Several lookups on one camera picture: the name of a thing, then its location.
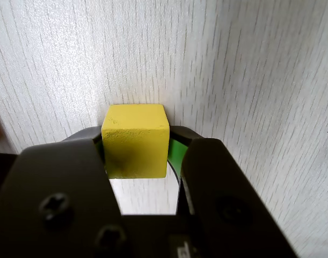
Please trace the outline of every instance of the yellow cube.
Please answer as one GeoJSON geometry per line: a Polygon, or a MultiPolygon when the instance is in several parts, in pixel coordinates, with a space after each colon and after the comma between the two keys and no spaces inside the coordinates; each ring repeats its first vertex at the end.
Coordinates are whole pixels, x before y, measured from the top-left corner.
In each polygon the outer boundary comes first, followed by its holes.
{"type": "Polygon", "coordinates": [[[170,127],[163,105],[111,105],[101,134],[109,178],[166,176],[170,127]]]}

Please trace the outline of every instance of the green object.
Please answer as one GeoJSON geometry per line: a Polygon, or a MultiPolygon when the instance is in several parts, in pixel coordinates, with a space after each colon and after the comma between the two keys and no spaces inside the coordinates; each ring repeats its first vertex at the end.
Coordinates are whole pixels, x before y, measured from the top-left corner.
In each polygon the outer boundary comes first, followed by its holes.
{"type": "Polygon", "coordinates": [[[180,178],[181,163],[183,161],[184,155],[187,151],[187,146],[180,143],[177,140],[170,138],[169,143],[169,155],[167,157],[169,163],[176,172],[178,178],[180,178]]]}

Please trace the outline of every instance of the screw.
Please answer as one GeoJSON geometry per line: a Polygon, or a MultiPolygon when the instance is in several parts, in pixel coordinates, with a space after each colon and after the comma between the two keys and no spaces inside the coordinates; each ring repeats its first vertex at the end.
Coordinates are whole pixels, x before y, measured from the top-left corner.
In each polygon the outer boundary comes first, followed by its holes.
{"type": "Polygon", "coordinates": [[[96,238],[96,256],[95,257],[113,257],[118,255],[126,243],[126,234],[119,225],[106,225],[102,227],[96,238]]]}
{"type": "Polygon", "coordinates": [[[45,198],[41,202],[39,210],[43,222],[48,228],[61,228],[72,221],[72,208],[68,196],[64,193],[54,193],[45,198]]]}
{"type": "Polygon", "coordinates": [[[217,211],[227,223],[234,225],[249,225],[252,223],[252,213],[246,203],[232,196],[221,197],[217,200],[217,211]]]}

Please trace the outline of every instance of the white textured surface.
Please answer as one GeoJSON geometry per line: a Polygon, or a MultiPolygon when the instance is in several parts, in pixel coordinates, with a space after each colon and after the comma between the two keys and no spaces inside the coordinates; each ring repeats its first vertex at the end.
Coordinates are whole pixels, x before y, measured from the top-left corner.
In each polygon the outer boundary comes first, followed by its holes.
{"type": "MultiPolygon", "coordinates": [[[[223,140],[298,254],[328,257],[328,1],[0,0],[16,152],[116,103],[164,104],[223,140]]],[[[174,212],[172,174],[113,187],[123,212],[174,212]]]]}

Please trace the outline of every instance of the white wall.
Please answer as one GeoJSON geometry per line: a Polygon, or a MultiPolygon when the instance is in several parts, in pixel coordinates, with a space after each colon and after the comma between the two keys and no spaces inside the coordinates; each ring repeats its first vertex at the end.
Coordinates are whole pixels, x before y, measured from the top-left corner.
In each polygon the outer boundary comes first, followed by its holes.
{"type": "MultiPolygon", "coordinates": [[[[0,118],[16,152],[161,103],[221,139],[302,257],[328,257],[328,1],[0,0],[0,118]]],[[[177,186],[114,181],[125,213],[177,186]]]]}

